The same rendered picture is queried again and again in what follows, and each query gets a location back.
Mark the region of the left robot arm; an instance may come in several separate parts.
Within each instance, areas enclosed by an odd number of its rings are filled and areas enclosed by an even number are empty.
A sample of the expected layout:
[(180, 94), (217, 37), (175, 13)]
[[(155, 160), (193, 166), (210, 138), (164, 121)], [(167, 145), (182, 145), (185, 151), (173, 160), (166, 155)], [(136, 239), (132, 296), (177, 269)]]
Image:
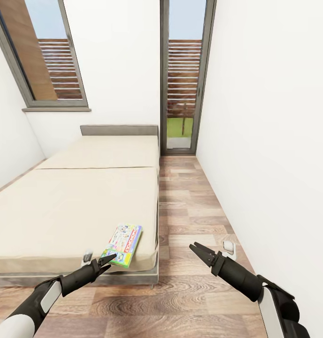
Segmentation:
[(95, 282), (98, 276), (111, 267), (108, 263), (117, 256), (113, 254), (91, 261), (92, 254), (93, 248), (85, 249), (81, 269), (38, 284), (32, 295), (0, 324), (0, 338), (33, 338), (61, 293), (65, 297)]

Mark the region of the board game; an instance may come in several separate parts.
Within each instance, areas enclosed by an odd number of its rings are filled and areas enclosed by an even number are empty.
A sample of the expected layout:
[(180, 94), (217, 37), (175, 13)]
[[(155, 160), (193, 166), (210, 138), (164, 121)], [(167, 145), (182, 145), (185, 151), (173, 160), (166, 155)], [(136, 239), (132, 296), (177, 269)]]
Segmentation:
[(119, 222), (101, 258), (116, 254), (108, 264), (129, 268), (142, 226)]

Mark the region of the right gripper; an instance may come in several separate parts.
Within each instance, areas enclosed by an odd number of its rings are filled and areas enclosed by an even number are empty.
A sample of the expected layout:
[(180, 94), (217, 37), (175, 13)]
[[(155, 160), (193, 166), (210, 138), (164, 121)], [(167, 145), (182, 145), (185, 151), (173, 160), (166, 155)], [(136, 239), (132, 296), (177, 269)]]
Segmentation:
[(234, 289), (239, 290), (244, 283), (247, 271), (230, 257), (222, 255), (221, 251), (215, 251), (203, 246), (198, 242), (189, 247), (209, 266), (212, 267), (211, 273), (219, 276)]

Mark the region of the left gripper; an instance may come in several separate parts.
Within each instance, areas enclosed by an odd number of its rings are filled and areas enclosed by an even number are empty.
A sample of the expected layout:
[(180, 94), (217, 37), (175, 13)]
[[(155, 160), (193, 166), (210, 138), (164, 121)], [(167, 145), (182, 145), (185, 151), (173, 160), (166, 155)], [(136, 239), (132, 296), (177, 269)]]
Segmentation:
[(108, 263), (116, 256), (116, 254), (109, 255), (100, 258), (98, 261), (94, 259), (91, 261), (91, 264), (88, 264), (85, 267), (74, 271), (73, 274), (76, 282), (76, 290), (87, 285), (90, 282), (95, 282), (98, 276), (100, 276), (111, 267), (111, 265)]

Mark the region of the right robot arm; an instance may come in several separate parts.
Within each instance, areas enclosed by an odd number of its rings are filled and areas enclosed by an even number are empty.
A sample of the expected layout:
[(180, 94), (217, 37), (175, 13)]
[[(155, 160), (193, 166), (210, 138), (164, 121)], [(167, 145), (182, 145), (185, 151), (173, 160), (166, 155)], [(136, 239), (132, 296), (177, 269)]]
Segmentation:
[[(258, 301), (268, 338), (310, 338), (299, 324), (300, 312), (290, 292), (258, 274), (255, 276), (236, 261), (236, 244), (223, 241), (225, 252), (215, 251), (198, 242), (189, 247), (219, 276), (252, 302)], [(229, 252), (233, 252), (230, 254)], [(267, 285), (262, 286), (263, 283)]]

